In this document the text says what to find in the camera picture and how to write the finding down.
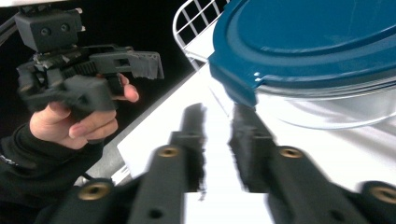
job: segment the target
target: plastic container lid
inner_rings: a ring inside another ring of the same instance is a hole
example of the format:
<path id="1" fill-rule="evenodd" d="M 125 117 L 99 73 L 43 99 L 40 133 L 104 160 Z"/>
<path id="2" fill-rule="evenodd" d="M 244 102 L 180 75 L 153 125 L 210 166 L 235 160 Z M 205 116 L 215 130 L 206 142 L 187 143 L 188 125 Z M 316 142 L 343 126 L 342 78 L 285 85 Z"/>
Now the plastic container lid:
<path id="1" fill-rule="evenodd" d="M 211 74 L 231 98 L 255 90 L 332 97 L 396 84 L 396 1 L 233 0 L 217 22 Z"/>

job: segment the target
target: white surface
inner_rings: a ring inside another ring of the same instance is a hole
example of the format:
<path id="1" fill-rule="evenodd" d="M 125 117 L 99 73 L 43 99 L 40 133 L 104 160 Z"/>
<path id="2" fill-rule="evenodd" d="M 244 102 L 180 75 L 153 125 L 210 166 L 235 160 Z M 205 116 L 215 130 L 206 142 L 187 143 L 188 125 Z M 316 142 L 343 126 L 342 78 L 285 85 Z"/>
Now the white surface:
<path id="1" fill-rule="evenodd" d="M 167 144 L 170 133 L 179 130 L 184 108 L 203 103 L 207 195 L 203 202 L 198 201 L 198 193 L 186 195 L 185 223 L 273 223 L 265 195 L 241 190 L 227 145 L 230 120 L 207 87 L 211 82 L 209 75 L 206 66 L 152 112 L 119 143 L 120 154 L 132 176 L 142 174 L 152 151 Z M 396 186 L 394 120 L 372 127 L 326 132 L 289 125 L 269 116 L 264 108 L 259 107 L 258 113 L 276 142 L 303 149 L 332 182 L 350 190 L 358 190 L 359 184 L 366 180 L 381 180 Z"/>

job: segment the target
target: human hand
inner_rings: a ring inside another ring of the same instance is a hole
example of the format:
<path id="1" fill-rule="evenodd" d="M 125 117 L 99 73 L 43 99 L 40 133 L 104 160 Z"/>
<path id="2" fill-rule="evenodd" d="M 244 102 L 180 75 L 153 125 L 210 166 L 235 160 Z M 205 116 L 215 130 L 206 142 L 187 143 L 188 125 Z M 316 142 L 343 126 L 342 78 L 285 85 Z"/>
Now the human hand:
<path id="1" fill-rule="evenodd" d="M 129 84 L 127 77 L 120 75 L 124 95 L 117 100 L 136 102 L 139 94 Z M 88 117 L 76 122 L 69 108 L 59 102 L 51 102 L 42 111 L 35 112 L 30 120 L 30 130 L 34 137 L 53 142 L 64 147 L 80 149 L 88 140 L 102 139 L 118 129 L 116 111 L 94 111 Z"/>

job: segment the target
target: brass insert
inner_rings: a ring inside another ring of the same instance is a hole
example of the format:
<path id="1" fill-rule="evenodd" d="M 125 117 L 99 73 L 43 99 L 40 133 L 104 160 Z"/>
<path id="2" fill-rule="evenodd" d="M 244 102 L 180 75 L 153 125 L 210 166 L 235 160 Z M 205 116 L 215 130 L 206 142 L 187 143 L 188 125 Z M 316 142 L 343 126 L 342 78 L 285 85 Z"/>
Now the brass insert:
<path id="1" fill-rule="evenodd" d="M 386 203 L 396 204 L 396 190 L 385 187 L 374 187 L 371 193 L 378 199 Z"/>
<path id="2" fill-rule="evenodd" d="M 178 153 L 177 149 L 174 147 L 166 147 L 161 150 L 158 155 L 161 157 L 174 157 Z"/>
<path id="3" fill-rule="evenodd" d="M 294 149 L 294 148 L 283 148 L 280 150 L 280 155 L 288 158 L 301 158 L 303 156 L 303 153 L 300 150 Z"/>
<path id="4" fill-rule="evenodd" d="M 109 192 L 110 185 L 108 183 L 99 182 L 82 188 L 78 197 L 84 201 L 93 201 L 105 197 Z"/>

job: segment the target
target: wire rack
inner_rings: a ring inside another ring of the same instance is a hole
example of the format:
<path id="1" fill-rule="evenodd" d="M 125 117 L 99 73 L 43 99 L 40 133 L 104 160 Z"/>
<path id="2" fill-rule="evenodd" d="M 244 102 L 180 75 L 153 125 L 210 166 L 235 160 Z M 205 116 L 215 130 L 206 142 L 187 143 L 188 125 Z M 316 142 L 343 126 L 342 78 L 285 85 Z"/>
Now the wire rack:
<path id="1" fill-rule="evenodd" d="M 174 17 L 172 25 L 174 39 L 196 71 L 207 63 L 207 57 L 213 51 L 211 39 L 213 29 L 229 2 L 230 0 L 188 0 L 178 9 Z M 193 47 L 194 42 L 195 45 L 198 44 L 199 49 L 205 51 L 196 53 L 196 50 L 189 49 Z"/>

